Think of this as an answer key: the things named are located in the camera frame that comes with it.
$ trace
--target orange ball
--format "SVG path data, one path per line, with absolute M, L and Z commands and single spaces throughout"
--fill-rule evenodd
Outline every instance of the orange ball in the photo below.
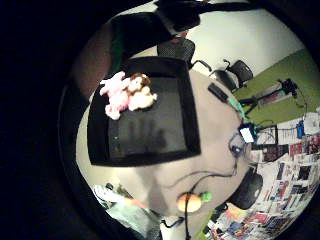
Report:
M 185 211 L 186 199 L 187 199 L 187 194 L 185 193 L 185 194 L 182 194 L 177 200 L 177 207 L 181 212 Z M 189 194 L 187 212 L 189 212 L 189 213 L 195 212 L 200 209 L 201 205 L 202 205 L 202 201 L 198 195 Z

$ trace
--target stuffed toy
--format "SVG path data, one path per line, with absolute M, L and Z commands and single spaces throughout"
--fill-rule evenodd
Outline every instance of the stuffed toy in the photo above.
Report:
M 109 104 L 105 113 L 113 120 L 120 118 L 120 112 L 129 108 L 130 111 L 150 107 L 157 99 L 157 94 L 151 94 L 150 79 L 142 73 L 135 73 L 125 78 L 124 72 L 116 73 L 112 78 L 102 80 L 104 85 L 100 95 L 107 95 Z
M 150 107 L 157 100 L 157 94 L 151 94 L 150 83 L 145 74 L 136 73 L 131 76 L 128 85 L 130 111 Z
M 109 98 L 109 104 L 105 107 L 105 112 L 113 120 L 118 120 L 120 111 L 128 108 L 129 94 L 126 89 L 130 79 L 124 79 L 124 77 L 124 72 L 118 72 L 112 78 L 100 82 L 100 84 L 104 84 L 100 89 L 100 95 L 107 94 Z

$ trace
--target desk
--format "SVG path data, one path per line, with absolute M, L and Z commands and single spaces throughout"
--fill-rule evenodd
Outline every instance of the desk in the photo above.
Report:
M 230 106 L 221 103 L 207 90 L 212 79 L 194 70 L 190 71 L 190 79 L 198 118 L 201 155 L 183 161 L 146 167 L 93 166 L 87 151 L 86 127 L 89 112 L 87 108 L 78 129 L 76 161 L 89 186 L 105 185 L 106 182 L 121 183 L 134 198 L 151 209 L 165 216 L 183 216 L 176 207 L 177 197 L 188 191 L 200 177 L 206 174 L 190 176 L 172 188 L 168 188 L 168 185 L 198 170 L 210 170 L 222 174 L 232 172 L 234 158 L 228 149 L 228 141 L 237 131 L 239 118 Z M 199 225 L 204 222 L 210 210 L 223 203 L 236 190 L 245 175 L 247 165 L 248 163 L 240 158 L 236 176 L 227 179 L 207 178 L 199 184 L 196 192 L 210 191 L 213 199 L 204 204 L 198 212 L 190 214 L 191 234 L 199 230 Z M 175 231 L 184 234 L 183 228 L 179 230 L 181 227 Z

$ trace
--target green wall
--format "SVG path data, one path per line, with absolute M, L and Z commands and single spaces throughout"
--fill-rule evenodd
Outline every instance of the green wall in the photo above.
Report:
M 320 73 L 311 55 L 306 49 L 302 49 L 258 74 L 248 82 L 247 88 L 239 89 L 234 95 L 237 99 L 249 98 L 274 85 L 278 79 L 291 78 L 298 84 L 306 98 L 308 111 L 315 111 L 320 105 Z M 298 102 L 303 104 L 303 99 L 298 92 Z M 304 108 L 298 108 L 292 97 L 270 104 L 263 108 L 256 108 L 249 117 L 259 123 L 270 119 L 275 123 L 284 122 L 301 117 Z

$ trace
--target black office chair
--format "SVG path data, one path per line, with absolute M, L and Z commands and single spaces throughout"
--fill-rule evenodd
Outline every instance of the black office chair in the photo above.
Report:
M 210 65 L 203 60 L 191 62 L 196 46 L 190 39 L 176 37 L 171 41 L 164 42 L 157 46 L 157 54 L 160 57 L 171 57 L 181 59 L 187 62 L 189 69 L 193 68 L 196 63 L 201 63 L 209 72 L 212 71 Z
M 241 60 L 236 61 L 232 66 L 231 63 L 223 59 L 228 63 L 225 70 L 215 70 L 209 76 L 213 75 L 214 78 L 225 85 L 231 92 L 236 91 L 239 88 L 246 87 L 245 83 L 253 78 L 251 69 Z M 233 73 L 236 76 L 234 80 L 228 72 Z

